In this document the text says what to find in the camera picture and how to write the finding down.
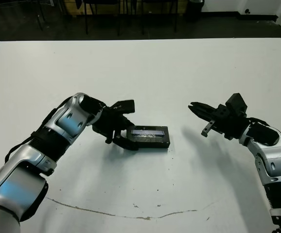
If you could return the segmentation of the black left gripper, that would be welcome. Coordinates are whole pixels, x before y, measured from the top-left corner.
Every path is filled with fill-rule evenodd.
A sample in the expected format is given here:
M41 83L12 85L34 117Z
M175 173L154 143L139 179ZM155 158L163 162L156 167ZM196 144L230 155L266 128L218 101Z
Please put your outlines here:
M137 143L121 135L121 131L133 127L134 123L110 107L103 108L100 118L92 124L93 131L104 136L107 144L114 143L125 150L137 151Z

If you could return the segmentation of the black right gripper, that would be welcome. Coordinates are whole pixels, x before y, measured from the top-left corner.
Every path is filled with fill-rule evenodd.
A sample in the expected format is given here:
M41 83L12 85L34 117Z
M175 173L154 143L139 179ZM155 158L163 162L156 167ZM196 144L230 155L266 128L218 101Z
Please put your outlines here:
M201 135L208 136L210 130L223 134L228 140L239 139L241 133L249 125L246 118L247 106L240 104L219 104L217 108L201 102L191 102L188 108L200 119L209 123L202 130Z

